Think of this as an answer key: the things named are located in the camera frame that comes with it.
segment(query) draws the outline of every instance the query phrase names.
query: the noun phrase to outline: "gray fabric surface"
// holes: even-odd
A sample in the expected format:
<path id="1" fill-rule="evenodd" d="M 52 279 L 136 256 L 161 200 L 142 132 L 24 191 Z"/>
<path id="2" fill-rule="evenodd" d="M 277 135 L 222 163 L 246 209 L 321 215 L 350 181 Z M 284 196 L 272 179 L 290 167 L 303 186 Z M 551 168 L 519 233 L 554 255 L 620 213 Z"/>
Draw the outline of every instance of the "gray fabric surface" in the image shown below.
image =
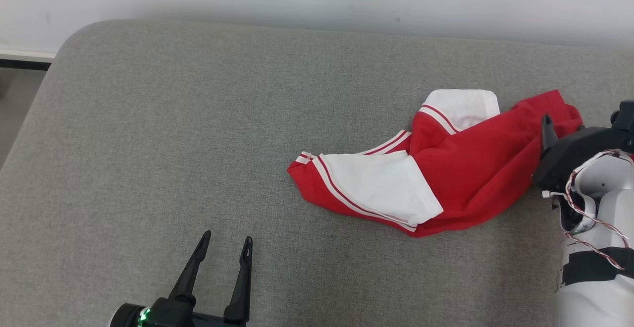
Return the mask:
<path id="1" fill-rule="evenodd" d="M 551 323 L 562 240 L 531 189 L 412 239 L 301 198 L 302 150 L 389 139 L 437 88 L 502 110 L 560 88 L 587 124 L 634 97 L 634 55 L 521 43 L 122 20 L 74 34 L 0 171 L 3 326 L 102 326 L 166 296 L 204 230 L 197 310 L 221 314 L 247 234 L 251 326 Z"/>

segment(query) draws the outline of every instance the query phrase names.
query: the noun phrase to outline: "wall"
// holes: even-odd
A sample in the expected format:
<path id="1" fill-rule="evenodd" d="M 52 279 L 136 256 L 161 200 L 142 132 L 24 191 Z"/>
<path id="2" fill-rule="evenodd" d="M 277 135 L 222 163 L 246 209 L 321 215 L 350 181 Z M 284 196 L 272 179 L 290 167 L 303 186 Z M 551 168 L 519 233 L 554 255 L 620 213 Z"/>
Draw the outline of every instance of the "wall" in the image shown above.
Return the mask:
<path id="1" fill-rule="evenodd" d="M 54 54 L 86 24 L 134 17 L 634 47 L 634 0 L 0 0 L 0 56 Z"/>

